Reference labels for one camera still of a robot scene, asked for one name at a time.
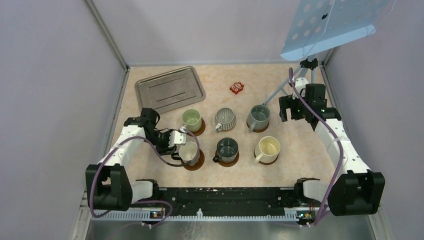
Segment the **metal tray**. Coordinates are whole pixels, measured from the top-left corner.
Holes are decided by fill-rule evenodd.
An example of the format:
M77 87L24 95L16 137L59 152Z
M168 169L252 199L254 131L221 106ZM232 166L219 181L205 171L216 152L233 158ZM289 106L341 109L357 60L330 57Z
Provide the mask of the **metal tray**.
M151 108L159 114L206 98L206 92L193 66L184 66L138 80L134 89L139 109Z

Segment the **brown wooden coaster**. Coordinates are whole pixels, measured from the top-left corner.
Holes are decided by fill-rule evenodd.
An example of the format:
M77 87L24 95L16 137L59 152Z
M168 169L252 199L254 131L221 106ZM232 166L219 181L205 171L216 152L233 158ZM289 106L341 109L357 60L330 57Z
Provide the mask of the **brown wooden coaster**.
M275 163L279 157L279 153L274 154L274 155L269 155L269 154L265 154L261 151L258 152L254 152L253 153L254 156L254 162L261 164L261 165L272 165L273 163Z
M189 164L188 165L185 165L184 168L186 170L188 170L188 171L196 171L196 170L200 169L203 166L203 164L205 162L205 155L204 155L204 153L203 153L202 150L200 150L199 152L200 152L200 154L199 154L198 162L196 164L194 164L194 165L189 165Z
M197 136L200 136L204 131L205 131L205 129L206 129L206 123L205 123L205 120L202 118L201 119L201 126L200 126L200 128L199 128L199 130L197 130L197 131L194 131L193 132L193 134L197 137Z
M264 131L266 131L268 129L270 123L268 122L268 124L264 128L262 128L262 129L253 129L252 131L250 131L251 126L249 125L248 122L246 122L246 125L247 125L247 128L249 129L249 133L252 133L252 132L254 132L254 133L262 133L262 132L264 132Z
M219 154L218 154L218 151L216 150L215 151L215 156L214 156L214 158L212 159L215 163L218 163L220 166L222 166L222 167L232 167L232 166L234 166L237 162L238 162L238 160L239 160L239 157L240 157L240 153L238 152L237 153L237 155L236 155L236 157L235 157L235 159L232 161L232 162L222 162L222 161L218 161L218 157L219 157Z

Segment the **dark green mug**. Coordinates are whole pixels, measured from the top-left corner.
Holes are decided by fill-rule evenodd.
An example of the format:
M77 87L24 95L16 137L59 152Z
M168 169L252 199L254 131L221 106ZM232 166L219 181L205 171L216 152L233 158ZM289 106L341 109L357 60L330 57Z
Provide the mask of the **dark green mug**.
M224 137L220 139L216 146L216 154L213 157L215 163L232 163L238 154L239 146L235 139Z

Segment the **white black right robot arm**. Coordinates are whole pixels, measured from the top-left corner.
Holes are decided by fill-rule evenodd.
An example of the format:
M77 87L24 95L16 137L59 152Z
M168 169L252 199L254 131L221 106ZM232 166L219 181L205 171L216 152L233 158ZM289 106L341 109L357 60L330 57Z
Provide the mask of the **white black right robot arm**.
M326 87L320 83L294 83L291 95L279 97L280 117L306 120L319 137L334 164L330 182L317 178L300 178L294 185L293 200L307 206L317 200L335 216L373 215L380 206L385 177L371 170L355 150L346 134L342 117L327 106Z

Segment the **cream yellow mug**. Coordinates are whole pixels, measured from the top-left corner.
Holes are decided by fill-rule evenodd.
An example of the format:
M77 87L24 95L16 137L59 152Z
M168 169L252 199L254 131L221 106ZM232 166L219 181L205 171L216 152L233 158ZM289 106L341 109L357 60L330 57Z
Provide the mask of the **cream yellow mug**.
M258 144L254 148L254 152L262 152L267 155L280 154L281 144L278 139L273 136L264 136L260 139Z

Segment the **grey ribbed mug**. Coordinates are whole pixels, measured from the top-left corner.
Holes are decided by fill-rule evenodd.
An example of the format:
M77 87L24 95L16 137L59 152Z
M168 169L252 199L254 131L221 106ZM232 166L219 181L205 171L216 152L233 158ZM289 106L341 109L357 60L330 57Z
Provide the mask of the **grey ribbed mug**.
M215 117L215 132L231 131L237 124L236 114L231 108L224 107L217 111Z

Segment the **grey blue mug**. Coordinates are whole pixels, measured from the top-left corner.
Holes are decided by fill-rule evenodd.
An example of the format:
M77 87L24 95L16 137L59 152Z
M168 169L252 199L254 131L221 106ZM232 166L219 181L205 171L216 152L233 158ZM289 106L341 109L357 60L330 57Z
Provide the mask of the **grey blue mug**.
M253 106L246 120L250 125L250 131L263 129L270 122L270 116L270 109L266 105L258 104Z

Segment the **light green mug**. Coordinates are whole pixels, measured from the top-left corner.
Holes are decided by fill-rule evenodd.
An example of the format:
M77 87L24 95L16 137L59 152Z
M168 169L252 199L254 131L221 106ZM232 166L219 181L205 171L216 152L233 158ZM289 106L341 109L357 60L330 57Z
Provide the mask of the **light green mug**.
M201 113L196 109L188 109L181 116L183 126L192 133L197 132L202 127Z

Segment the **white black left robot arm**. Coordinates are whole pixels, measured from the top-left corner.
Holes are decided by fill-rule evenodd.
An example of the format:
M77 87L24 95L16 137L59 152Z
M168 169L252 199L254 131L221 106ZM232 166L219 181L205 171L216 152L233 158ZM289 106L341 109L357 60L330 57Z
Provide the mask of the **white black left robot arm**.
M164 156L173 154L177 145L186 142L186 134L178 130L157 129L160 119L159 113L152 108L143 108L140 116L129 117L107 155L86 168L87 202L91 210L126 211L139 200L149 207L160 202L161 194L154 189L153 180L131 183L126 172L141 143L150 144L159 155Z

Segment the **black mug white inside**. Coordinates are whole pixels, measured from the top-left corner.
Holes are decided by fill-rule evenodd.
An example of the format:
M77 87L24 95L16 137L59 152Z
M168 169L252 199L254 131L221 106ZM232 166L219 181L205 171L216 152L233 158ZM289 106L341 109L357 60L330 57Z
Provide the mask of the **black mug white inside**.
M187 141L181 145L177 152L171 154L173 160L187 164L187 166L194 167L200 160L198 155L198 145L193 141Z

